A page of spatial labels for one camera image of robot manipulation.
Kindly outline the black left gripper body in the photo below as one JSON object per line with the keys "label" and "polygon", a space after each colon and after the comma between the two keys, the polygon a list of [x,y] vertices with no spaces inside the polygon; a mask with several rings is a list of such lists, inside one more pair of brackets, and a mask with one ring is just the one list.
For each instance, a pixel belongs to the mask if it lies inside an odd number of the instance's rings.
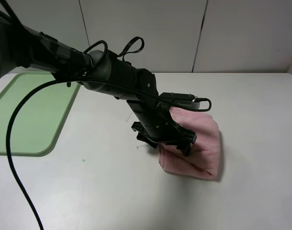
{"label": "black left gripper body", "polygon": [[161,143],[163,134],[173,128],[170,119],[161,113],[160,109],[150,108],[143,102],[127,100],[127,103],[148,133],[150,140],[157,144]]}

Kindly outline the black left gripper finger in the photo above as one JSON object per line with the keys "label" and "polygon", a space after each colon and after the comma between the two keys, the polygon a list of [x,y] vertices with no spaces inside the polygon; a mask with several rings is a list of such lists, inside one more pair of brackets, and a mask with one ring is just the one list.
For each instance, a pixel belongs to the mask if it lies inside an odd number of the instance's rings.
{"label": "black left gripper finger", "polygon": [[191,151],[191,145],[195,143],[197,135],[194,131],[183,128],[171,128],[163,134],[162,144],[176,146],[177,150],[180,150],[184,156],[189,156]]}
{"label": "black left gripper finger", "polygon": [[134,122],[131,126],[134,132],[137,132],[137,140],[147,143],[152,148],[156,149],[158,144],[150,140],[148,133],[142,126],[141,122]]}

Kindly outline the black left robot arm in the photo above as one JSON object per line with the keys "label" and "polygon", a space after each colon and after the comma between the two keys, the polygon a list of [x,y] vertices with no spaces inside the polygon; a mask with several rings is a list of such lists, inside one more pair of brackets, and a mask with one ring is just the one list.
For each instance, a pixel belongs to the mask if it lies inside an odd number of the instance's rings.
{"label": "black left robot arm", "polygon": [[159,94],[155,75],[137,69],[124,60],[126,46],[115,54],[105,48],[80,52],[44,33],[23,26],[6,1],[0,11],[0,78],[15,67],[35,67],[49,71],[52,84],[77,82],[85,88],[127,101],[138,117],[132,129],[137,138],[155,148],[174,145],[188,155],[196,134],[174,122],[171,107],[195,111],[195,97],[189,94]]}

